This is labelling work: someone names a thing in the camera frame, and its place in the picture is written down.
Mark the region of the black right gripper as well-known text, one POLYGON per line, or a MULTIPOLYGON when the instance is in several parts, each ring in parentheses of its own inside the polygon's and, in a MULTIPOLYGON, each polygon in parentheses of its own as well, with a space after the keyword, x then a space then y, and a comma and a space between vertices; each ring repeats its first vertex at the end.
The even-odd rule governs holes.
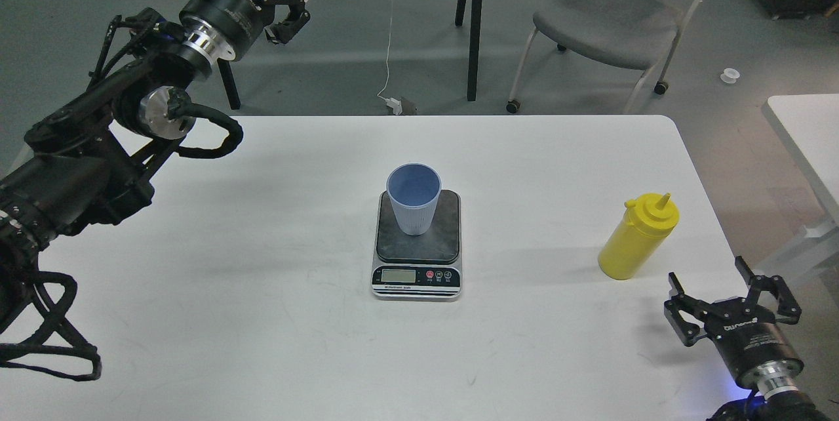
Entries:
POLYGON ((794 379, 804 364, 776 322, 797 325, 800 305, 781 275, 757 275, 742 256, 735 257, 734 265, 747 286, 747 295, 713 304, 687 295, 677 275, 669 272, 671 289, 663 302, 665 319, 683 346, 692 347, 702 338, 710 338, 736 386, 744 390, 797 390, 794 379), (774 312, 758 307, 764 292, 776 301, 774 312), (715 308, 721 317, 715 314, 715 308))

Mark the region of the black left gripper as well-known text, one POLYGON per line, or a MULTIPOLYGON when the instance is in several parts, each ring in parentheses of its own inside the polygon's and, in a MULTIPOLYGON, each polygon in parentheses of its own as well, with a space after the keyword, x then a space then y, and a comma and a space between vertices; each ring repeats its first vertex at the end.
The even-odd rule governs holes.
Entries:
POLYGON ((181 23, 202 21, 213 27, 233 47, 232 60, 242 60, 265 28, 266 39, 288 44, 311 20, 307 0, 189 0, 181 9, 181 23), (288 15, 275 20, 273 6, 287 6, 288 15))

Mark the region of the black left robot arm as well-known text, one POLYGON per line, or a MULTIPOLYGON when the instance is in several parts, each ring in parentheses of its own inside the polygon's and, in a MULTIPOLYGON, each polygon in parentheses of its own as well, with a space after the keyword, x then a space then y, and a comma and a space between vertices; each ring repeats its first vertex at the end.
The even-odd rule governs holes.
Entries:
POLYGON ((95 381, 102 359, 67 319, 77 292, 71 275, 39 268, 58 236, 90 224, 117 225, 149 206, 151 178, 171 155, 212 160, 242 143, 243 129, 187 87, 221 60, 236 62, 264 33, 286 44, 311 19, 307 0, 189 0, 176 22, 146 8, 115 17, 84 93, 25 134, 33 157, 2 179, 2 329, 28 307, 33 334, 2 344, 2 366, 27 355, 86 359, 87 374, 32 365, 31 371, 95 381))

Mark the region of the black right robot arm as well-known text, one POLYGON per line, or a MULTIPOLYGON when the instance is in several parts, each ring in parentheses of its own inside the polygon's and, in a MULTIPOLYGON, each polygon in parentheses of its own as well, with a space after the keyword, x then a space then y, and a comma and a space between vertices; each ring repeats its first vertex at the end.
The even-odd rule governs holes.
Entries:
POLYGON ((677 275, 668 274, 665 314, 686 347, 708 338, 732 380, 749 396, 722 404, 711 420, 827 420, 801 391, 795 377, 805 364, 779 324, 799 323, 801 307, 781 275, 757 275, 742 256, 735 266, 746 296, 706 302, 686 294, 677 275))

